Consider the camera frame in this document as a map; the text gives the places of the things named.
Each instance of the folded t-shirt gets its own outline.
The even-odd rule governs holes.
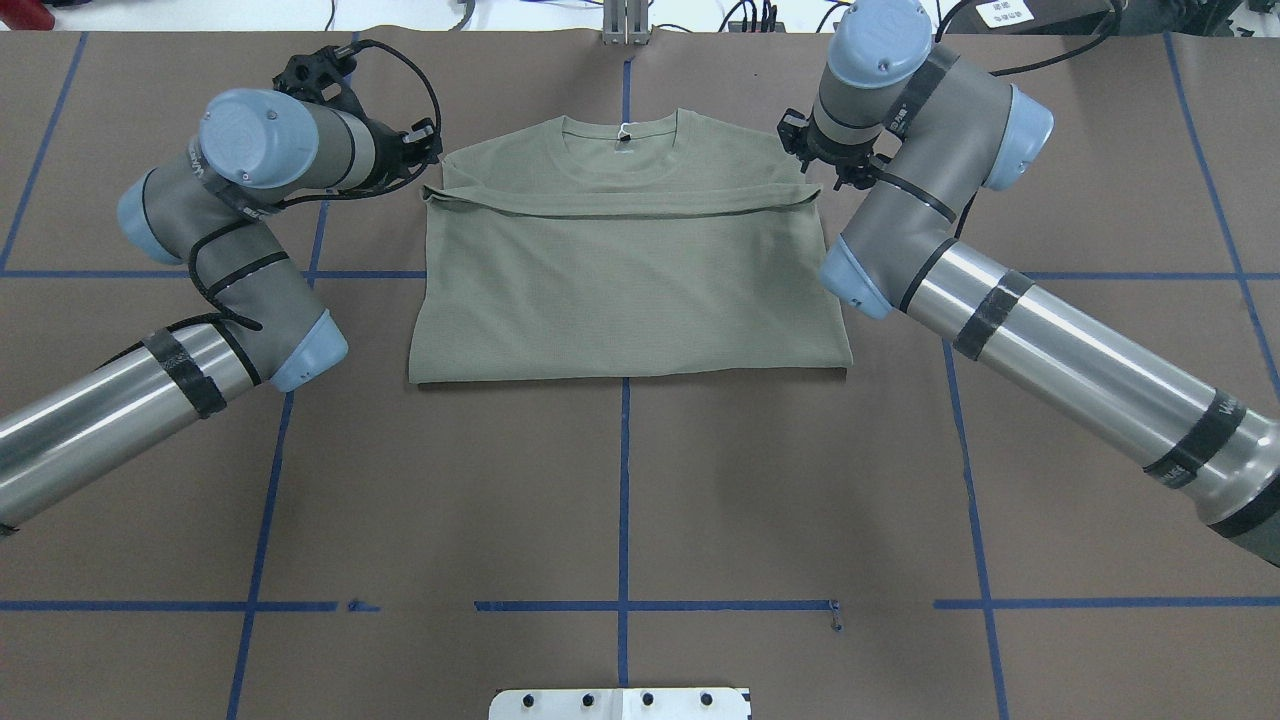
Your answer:
[[[818,186],[776,137],[689,110],[561,117],[443,167],[412,382],[852,361],[818,281]]]

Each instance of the white paper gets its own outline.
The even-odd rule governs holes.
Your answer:
[[[978,15],[989,28],[1015,26],[1036,19],[1023,0],[996,0],[978,5]]]

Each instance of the silver metal arm segment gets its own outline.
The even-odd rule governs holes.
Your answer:
[[[858,0],[832,38],[788,151],[870,193],[822,281],[873,318],[899,309],[1042,397],[1196,503],[1199,519],[1280,564],[1280,428],[1025,275],[951,237],[956,210],[1025,172],[1052,115],[941,45],[916,0]],[[876,156],[882,131],[902,140]]]
[[[296,55],[275,78],[291,94],[219,95],[187,151],[120,199],[128,240],[160,263],[186,264],[216,313],[156,331],[137,350],[0,419],[0,537],[264,379],[293,391],[346,356],[329,310],[261,220],[298,190],[353,188],[348,197],[369,197],[404,187],[435,161],[438,105],[435,122],[412,132],[369,119],[340,79],[357,51]],[[425,76],[404,61],[434,104]],[[330,85],[343,92],[324,100]],[[319,100],[303,102],[294,91]]]

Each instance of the blue tape line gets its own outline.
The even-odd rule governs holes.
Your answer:
[[[1000,638],[996,634],[996,614],[991,609],[991,583],[987,577],[987,553],[982,543],[982,520],[978,516],[978,493],[973,487],[973,465],[969,461],[969,438],[964,429],[964,410],[960,407],[960,383],[956,380],[955,357],[951,346],[942,341],[942,357],[947,366],[947,387],[951,391],[951,416],[960,437],[960,456],[964,460],[964,484],[969,492],[969,533],[973,536],[973,555],[978,566],[978,589],[982,593],[982,615],[987,625],[987,651],[991,655],[991,676],[996,685],[996,710],[1001,720],[1009,720],[1009,698],[1005,694],[1005,669],[1000,661]]]
[[[5,265],[9,264],[9,254],[13,252],[13,243],[18,238],[18,227],[22,224],[22,217],[27,213],[27,202],[31,201],[31,193],[36,190],[36,178],[40,177],[40,167],[45,163],[45,152],[49,151],[49,143],[54,138],[54,128],[58,127],[58,119],[63,114],[63,105],[67,104],[67,95],[70,94],[72,79],[76,77],[77,68],[79,68],[81,58],[84,56],[84,45],[87,42],[88,33],[82,32],[79,42],[76,44],[76,53],[72,55],[72,64],[67,68],[67,77],[63,78],[63,88],[58,92],[58,101],[54,102],[54,111],[49,115],[49,124],[45,126],[45,136],[40,138],[36,159],[31,163],[27,184],[23,186],[22,197],[18,199],[18,208],[14,210],[13,223],[9,224],[9,234],[5,237],[4,249],[0,249],[0,272],[4,272]]]
[[[1029,597],[936,600],[934,610],[1107,610],[1120,607],[1280,607],[1280,597]]]
[[[631,122],[631,61],[635,58],[627,58],[622,61],[622,122]]]
[[[1244,296],[1244,305],[1249,311],[1249,322],[1253,323],[1253,334],[1258,338],[1258,347],[1262,350],[1262,361],[1266,363],[1267,374],[1271,377],[1271,389],[1275,392],[1276,400],[1280,400],[1280,373],[1276,372],[1271,346],[1267,342],[1266,332],[1262,329],[1262,320],[1258,319],[1258,309],[1253,304],[1253,292],[1249,290],[1249,282],[1244,277],[1244,265],[1240,263],[1235,238],[1231,237],[1231,228],[1226,222],[1226,213],[1222,211],[1217,186],[1213,183],[1213,173],[1208,169],[1208,160],[1204,158],[1199,133],[1196,132],[1196,120],[1192,118],[1192,109],[1187,102],[1187,91],[1183,87],[1183,73],[1178,69],[1178,54],[1174,53],[1174,40],[1169,32],[1165,32],[1164,37],[1165,54],[1169,56],[1169,69],[1174,74],[1174,90],[1178,92],[1178,104],[1181,106],[1183,120],[1187,123],[1187,135],[1192,138],[1192,147],[1196,150],[1196,161],[1199,163],[1201,174],[1204,177],[1204,187],[1208,190],[1208,199],[1213,204],[1213,214],[1217,215],[1217,225],[1222,231],[1222,241],[1226,242],[1226,254],[1231,256],[1231,268],[1235,269],[1236,281],[1240,283],[1240,295]]]
[[[831,600],[516,600],[477,601],[476,612],[831,612]]]
[[[187,279],[186,270],[5,270],[6,278]]]
[[[253,553],[253,574],[248,583],[248,602],[244,607],[244,624],[241,628],[239,651],[236,653],[236,673],[232,675],[232,691],[227,702],[227,720],[236,720],[239,712],[241,688],[244,684],[244,666],[248,664],[248,646],[253,639],[253,616],[257,612],[257,594],[262,588],[262,566],[266,564],[266,546],[271,537],[271,518],[275,515],[275,493],[280,487],[280,469],[284,466],[284,436],[289,430],[289,418],[293,415],[293,393],[284,393],[284,409],[280,410],[280,428],[275,434],[275,454],[271,457],[271,479],[266,486],[266,501],[262,506],[262,527],[257,533],[257,550]]]
[[[347,612],[381,612],[383,609],[358,600],[347,603]]]
[[[0,600],[0,612],[244,612],[241,601]],[[337,612],[337,602],[260,602],[259,612]]]
[[[614,600],[476,601],[476,612],[617,612]]]
[[[618,462],[618,687],[627,687],[627,630],[631,601],[631,378],[622,378],[621,452]]]
[[[259,602],[255,612],[337,612],[337,602]]]
[[[243,602],[147,600],[0,600],[5,612],[243,612]]]
[[[637,612],[831,612],[829,600],[632,600]]]
[[[307,265],[307,284],[314,290],[316,286],[316,270],[320,265],[320,250],[324,247],[324,225],[329,222],[329,201],[320,201],[320,213],[316,215],[316,234],[311,241],[311,263]]]
[[[1235,273],[1023,273],[1033,281],[1234,281]]]

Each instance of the brown table surface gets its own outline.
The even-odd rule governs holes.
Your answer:
[[[366,35],[430,76],[447,149],[676,108],[772,132],[828,40]],[[0,414],[204,310],[116,199],[210,97],[347,38],[0,35]],[[991,68],[1064,47],[951,44]],[[407,70],[360,63],[371,114],[424,113]],[[1276,416],[1277,67],[1280,41],[1146,37],[1018,77],[1055,136],[966,241]],[[859,200],[824,191],[828,238]],[[499,688],[620,684],[750,688],[762,719],[1280,707],[1280,570],[901,315],[846,311],[847,373],[419,388],[415,193],[273,228],[349,356],[0,544],[0,717],[483,719]]]

